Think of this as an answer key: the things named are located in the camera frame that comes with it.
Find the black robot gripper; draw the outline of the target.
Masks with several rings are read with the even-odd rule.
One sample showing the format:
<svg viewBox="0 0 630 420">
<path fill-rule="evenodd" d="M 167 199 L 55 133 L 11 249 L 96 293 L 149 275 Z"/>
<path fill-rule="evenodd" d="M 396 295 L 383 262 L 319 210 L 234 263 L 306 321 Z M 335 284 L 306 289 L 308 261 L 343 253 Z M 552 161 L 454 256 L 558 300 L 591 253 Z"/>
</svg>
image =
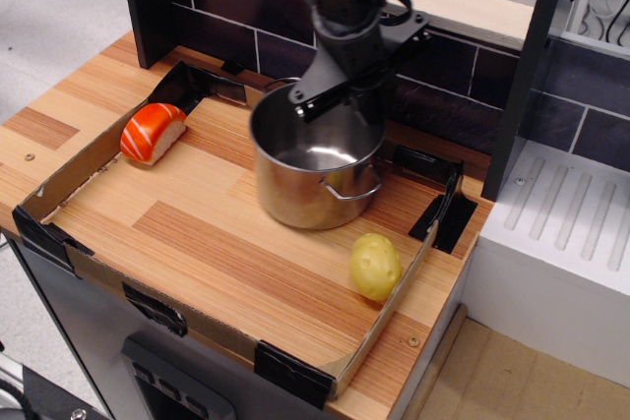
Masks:
<svg viewBox="0 0 630 420">
<path fill-rule="evenodd" d="M 289 90 L 294 112 L 309 123 L 347 105 L 364 131 L 382 136 L 387 89 L 399 67 L 425 43 L 428 16 L 410 9 L 396 17 L 382 17 L 375 9 L 363 24 L 353 27 L 334 23 L 313 8 L 311 20 L 317 51 Z"/>
</svg>

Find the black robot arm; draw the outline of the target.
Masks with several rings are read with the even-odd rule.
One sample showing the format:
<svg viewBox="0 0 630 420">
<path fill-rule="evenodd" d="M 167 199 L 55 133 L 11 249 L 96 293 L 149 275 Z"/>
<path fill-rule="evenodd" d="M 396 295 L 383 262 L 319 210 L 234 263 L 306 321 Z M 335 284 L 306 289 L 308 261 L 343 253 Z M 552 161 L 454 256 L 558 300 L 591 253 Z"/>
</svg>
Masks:
<svg viewBox="0 0 630 420">
<path fill-rule="evenodd" d="M 313 62 L 288 93 L 312 122 L 349 105 L 369 124 L 382 121 L 398 69 L 428 39 L 428 19 L 410 0 L 305 0 L 317 40 Z"/>
</svg>

